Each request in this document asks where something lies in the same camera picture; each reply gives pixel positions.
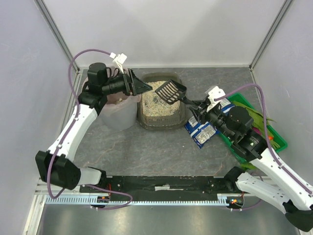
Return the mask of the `purple onion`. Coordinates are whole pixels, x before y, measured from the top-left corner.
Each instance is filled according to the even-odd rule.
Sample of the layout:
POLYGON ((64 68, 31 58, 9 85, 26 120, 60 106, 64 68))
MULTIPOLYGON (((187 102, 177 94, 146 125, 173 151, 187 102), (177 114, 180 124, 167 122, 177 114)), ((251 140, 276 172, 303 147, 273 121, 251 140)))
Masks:
POLYGON ((257 134, 262 135, 262 133, 260 132, 260 130, 256 127, 252 128, 257 134))

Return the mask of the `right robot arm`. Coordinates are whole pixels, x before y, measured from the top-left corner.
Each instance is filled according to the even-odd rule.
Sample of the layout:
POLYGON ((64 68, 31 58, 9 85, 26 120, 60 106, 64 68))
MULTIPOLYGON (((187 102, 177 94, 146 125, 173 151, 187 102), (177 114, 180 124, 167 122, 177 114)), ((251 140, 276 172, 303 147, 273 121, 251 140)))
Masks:
POLYGON ((231 140, 234 152, 251 163, 276 186, 252 177, 237 167, 227 177, 232 187, 248 192, 275 206, 296 228, 309 232, 313 228, 313 187, 289 167, 273 150, 268 140, 252 129, 253 118, 244 107, 234 106, 228 113, 219 104, 205 100, 187 101, 187 107, 200 123, 209 122, 231 140))

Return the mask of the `green leafy vegetable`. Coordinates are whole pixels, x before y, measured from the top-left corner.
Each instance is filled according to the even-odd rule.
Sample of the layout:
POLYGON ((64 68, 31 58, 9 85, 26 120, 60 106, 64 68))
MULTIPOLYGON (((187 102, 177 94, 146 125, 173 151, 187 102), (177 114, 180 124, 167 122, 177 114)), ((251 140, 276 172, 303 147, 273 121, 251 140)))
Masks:
POLYGON ((238 101, 233 101, 232 103, 236 106, 244 107, 248 111, 248 114, 253 118, 253 124, 252 124, 253 127, 259 129, 259 131, 261 132, 265 131, 264 115, 261 112, 254 110, 238 101))

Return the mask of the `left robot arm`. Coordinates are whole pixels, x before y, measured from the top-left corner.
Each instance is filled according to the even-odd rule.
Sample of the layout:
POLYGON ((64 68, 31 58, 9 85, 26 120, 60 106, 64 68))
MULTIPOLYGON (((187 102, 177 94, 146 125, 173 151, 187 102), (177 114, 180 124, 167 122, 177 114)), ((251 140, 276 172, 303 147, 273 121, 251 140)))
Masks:
POLYGON ((152 87, 136 77, 132 69, 120 71, 104 63, 89 66, 87 81, 78 95, 78 105, 57 140, 47 151, 39 151, 35 162, 42 181, 72 190, 80 185, 97 185, 105 172, 96 168, 78 168, 74 163, 77 148, 91 124, 100 115, 108 96, 123 93, 135 96, 152 87))

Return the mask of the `grey bin with pink bag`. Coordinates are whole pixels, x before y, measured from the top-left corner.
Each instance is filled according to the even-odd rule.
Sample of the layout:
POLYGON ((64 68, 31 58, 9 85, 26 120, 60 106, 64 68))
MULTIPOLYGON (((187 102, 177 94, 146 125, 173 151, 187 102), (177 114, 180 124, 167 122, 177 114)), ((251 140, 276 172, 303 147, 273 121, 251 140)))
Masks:
POLYGON ((100 117, 105 125, 115 130, 126 130, 134 125, 140 95, 123 93, 123 74, 111 68, 89 69, 86 83, 78 96, 79 121, 86 127, 100 117))

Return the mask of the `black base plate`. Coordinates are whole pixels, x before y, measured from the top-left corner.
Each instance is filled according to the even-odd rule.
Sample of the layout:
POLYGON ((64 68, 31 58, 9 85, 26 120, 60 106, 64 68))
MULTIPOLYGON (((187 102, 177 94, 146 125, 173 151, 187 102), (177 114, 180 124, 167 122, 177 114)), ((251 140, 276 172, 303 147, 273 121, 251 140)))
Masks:
POLYGON ((224 177, 213 176, 108 176, 98 187, 128 193, 134 201, 204 201, 242 194, 224 177))

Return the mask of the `black litter scoop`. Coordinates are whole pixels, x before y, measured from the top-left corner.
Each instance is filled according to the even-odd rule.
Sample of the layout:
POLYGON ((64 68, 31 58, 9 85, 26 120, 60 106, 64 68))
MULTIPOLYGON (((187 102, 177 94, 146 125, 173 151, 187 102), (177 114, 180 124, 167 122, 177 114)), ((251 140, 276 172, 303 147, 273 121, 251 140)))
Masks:
POLYGON ((187 88, 174 80, 166 81, 155 90, 155 93, 167 104, 173 105, 177 101, 181 101, 187 105, 195 103, 186 97, 187 88))

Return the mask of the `grey litter box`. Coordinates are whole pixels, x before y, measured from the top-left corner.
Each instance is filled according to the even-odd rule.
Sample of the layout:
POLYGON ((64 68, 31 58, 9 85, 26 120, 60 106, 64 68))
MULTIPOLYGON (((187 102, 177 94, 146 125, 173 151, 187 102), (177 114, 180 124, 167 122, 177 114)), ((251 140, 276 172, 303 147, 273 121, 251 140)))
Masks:
POLYGON ((169 105, 155 90, 168 80, 182 83, 173 72, 154 72, 142 76, 141 80, 152 86, 152 90, 142 94, 137 104, 137 120, 141 127, 148 130, 166 130, 183 127, 187 122, 187 110, 180 101, 169 105))

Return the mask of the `blue Doritos chip bag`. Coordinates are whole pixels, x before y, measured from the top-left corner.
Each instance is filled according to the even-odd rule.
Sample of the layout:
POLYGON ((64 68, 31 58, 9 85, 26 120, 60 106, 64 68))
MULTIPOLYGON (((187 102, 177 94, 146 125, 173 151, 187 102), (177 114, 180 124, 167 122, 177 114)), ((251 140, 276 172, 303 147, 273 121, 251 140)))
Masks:
POLYGON ((184 127, 191 139, 197 145, 198 149, 201 149, 214 135, 221 133, 209 122, 206 122, 205 124, 198 123, 195 117, 189 118, 184 127))

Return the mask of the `green vegetable tray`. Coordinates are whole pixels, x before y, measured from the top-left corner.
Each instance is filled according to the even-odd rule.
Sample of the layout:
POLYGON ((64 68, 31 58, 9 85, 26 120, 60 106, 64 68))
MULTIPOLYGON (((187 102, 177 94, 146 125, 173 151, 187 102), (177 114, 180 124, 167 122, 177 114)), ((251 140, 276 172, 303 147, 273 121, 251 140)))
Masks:
MULTIPOLYGON (((256 110, 246 99, 245 97, 240 94, 240 93, 235 93, 233 95, 231 95, 228 98, 224 98, 222 101, 220 101, 220 105, 221 105, 221 110, 226 114, 230 108, 234 107, 235 105, 232 103, 233 101, 238 101, 254 110, 256 110)), ((267 130, 268 130, 268 136, 273 136, 274 140, 280 144, 280 148, 275 150, 276 153, 279 153, 280 151, 284 150, 287 148, 288 144, 287 142, 273 129, 273 127, 269 124, 269 122, 272 121, 274 122, 274 120, 267 118, 267 130)), ((232 154, 235 156, 235 158, 237 159, 237 161, 240 163, 241 168, 243 169, 257 169, 257 167, 255 167, 253 164, 248 163, 244 158, 238 156, 234 150, 231 148, 230 149, 232 154)))

